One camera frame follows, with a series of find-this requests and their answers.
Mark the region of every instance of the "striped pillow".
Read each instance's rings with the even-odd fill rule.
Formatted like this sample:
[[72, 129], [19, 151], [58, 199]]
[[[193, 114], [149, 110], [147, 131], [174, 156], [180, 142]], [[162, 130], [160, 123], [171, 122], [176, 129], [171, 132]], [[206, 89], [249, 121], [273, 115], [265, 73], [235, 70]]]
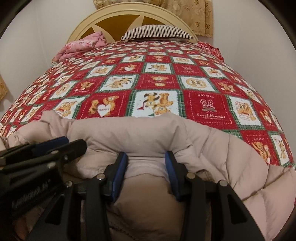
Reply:
[[128, 30], [121, 40], [137, 39], [137, 38], [179, 38], [194, 39], [186, 31], [168, 25], [144, 25], [141, 27]]

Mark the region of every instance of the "curved cream headboard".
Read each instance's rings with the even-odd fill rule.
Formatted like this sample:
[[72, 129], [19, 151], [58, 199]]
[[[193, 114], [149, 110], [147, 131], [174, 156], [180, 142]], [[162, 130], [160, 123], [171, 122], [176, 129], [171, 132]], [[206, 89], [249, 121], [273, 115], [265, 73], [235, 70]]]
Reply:
[[120, 40], [129, 29], [148, 24], [165, 24], [181, 28], [195, 37], [189, 26], [178, 16], [161, 7], [140, 2], [123, 2], [101, 8], [84, 19], [73, 31], [68, 42], [103, 31], [108, 42]]

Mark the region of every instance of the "metal screw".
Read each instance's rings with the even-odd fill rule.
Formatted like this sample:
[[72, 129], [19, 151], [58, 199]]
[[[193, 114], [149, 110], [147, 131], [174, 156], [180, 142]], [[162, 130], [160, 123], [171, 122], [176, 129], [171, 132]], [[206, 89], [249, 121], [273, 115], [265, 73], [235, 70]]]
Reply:
[[104, 180], [105, 177], [106, 177], [106, 176], [105, 176], [104, 173], [100, 173], [100, 174], [98, 174], [98, 175], [96, 176], [96, 178], [99, 179], [99, 180]]
[[72, 181], [67, 181], [67, 182], [65, 182], [65, 186], [66, 186], [67, 188], [71, 187], [72, 185], [73, 185], [73, 182], [72, 182]]
[[226, 186], [228, 185], [228, 182], [225, 181], [225, 180], [221, 180], [221, 181], [219, 182], [219, 184], [220, 184], [222, 187], [226, 187]]
[[187, 173], [186, 177], [188, 179], [194, 179], [196, 177], [196, 175], [194, 173], [192, 173], [192, 172], [189, 172], [189, 173]]
[[54, 168], [55, 166], [56, 166], [56, 163], [54, 161], [47, 164], [48, 169]]

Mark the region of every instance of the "wall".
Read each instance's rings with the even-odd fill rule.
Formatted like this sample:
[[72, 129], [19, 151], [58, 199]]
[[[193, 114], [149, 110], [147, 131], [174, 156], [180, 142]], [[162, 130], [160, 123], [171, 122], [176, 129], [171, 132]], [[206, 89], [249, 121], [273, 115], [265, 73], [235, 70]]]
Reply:
[[225, 62], [265, 99], [296, 153], [296, 50], [258, 0], [213, 0], [214, 38]]
[[[264, 97], [296, 153], [296, 51], [281, 25], [258, 0], [213, 0], [218, 47]], [[0, 39], [0, 73], [10, 94], [0, 116], [50, 65], [74, 28], [95, 11], [91, 0], [32, 0]]]
[[0, 39], [0, 74], [9, 89], [0, 117], [95, 10], [91, 0], [32, 0], [14, 18]]

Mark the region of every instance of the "bed sheet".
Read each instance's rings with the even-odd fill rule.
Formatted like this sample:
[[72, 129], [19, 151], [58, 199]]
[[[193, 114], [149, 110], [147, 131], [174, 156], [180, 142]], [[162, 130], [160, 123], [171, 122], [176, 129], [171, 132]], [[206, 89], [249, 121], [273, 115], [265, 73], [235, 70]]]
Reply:
[[55, 64], [4, 114], [0, 135], [40, 119], [45, 110], [69, 119], [172, 112], [235, 135], [268, 164], [294, 166], [283, 130], [261, 95], [191, 43], [119, 41]]

